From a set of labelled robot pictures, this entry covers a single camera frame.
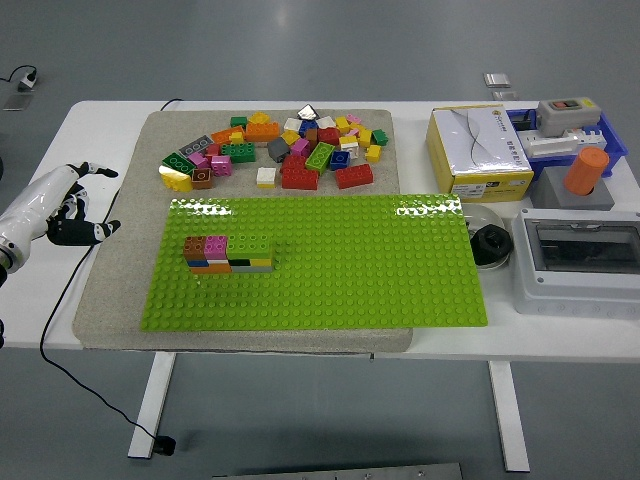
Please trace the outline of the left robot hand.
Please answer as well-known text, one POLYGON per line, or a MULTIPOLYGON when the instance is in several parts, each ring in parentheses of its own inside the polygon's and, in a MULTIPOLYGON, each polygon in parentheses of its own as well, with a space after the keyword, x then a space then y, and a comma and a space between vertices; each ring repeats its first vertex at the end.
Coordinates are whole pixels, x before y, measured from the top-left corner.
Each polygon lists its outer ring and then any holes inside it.
POLYGON ((60 246, 91 246, 111 236, 121 223, 92 223, 85 220, 84 202, 76 201, 76 216, 64 201, 78 195, 78 180, 88 174, 115 178, 118 173, 97 164, 65 164, 27 186, 1 215, 1 248, 26 255, 31 241, 43 235, 60 246))

